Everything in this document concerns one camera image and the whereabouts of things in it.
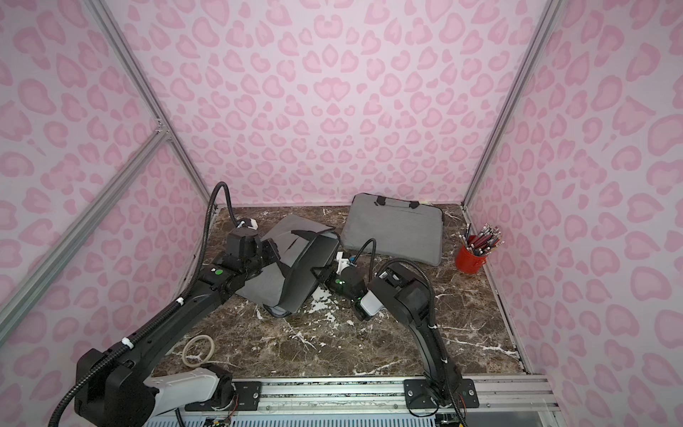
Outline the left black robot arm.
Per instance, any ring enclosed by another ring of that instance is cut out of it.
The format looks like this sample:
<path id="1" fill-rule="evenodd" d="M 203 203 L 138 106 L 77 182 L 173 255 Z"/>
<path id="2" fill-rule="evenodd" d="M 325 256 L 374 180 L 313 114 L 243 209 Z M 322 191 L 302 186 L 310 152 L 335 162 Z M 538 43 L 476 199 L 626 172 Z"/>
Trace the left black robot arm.
<path id="1" fill-rule="evenodd" d="M 105 352 L 79 361 L 76 384 L 60 404 L 97 426 L 142 426 L 162 396 L 146 379 L 160 359 L 200 320 L 225 304 L 249 279 L 280 260 L 277 244 L 251 228 L 229 233 L 220 254 L 193 275 L 188 288 L 160 313 Z"/>

